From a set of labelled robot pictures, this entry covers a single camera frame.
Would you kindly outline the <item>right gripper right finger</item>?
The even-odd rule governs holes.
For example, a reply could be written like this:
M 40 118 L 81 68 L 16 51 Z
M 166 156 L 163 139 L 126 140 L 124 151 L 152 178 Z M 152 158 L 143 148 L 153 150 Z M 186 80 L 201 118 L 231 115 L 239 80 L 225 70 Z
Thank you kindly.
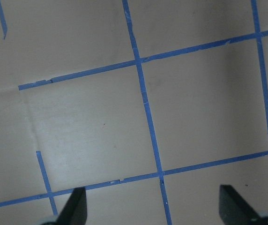
M 268 225 L 262 216 L 231 185 L 219 187 L 219 216 L 225 225 Z

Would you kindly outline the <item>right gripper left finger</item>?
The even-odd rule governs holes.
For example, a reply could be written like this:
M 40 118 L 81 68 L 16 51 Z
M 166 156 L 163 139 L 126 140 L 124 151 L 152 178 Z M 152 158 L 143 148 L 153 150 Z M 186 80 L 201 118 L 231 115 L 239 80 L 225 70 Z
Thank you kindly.
M 86 189 L 77 187 L 72 191 L 58 216 L 45 218 L 38 225 L 85 225 L 87 217 Z

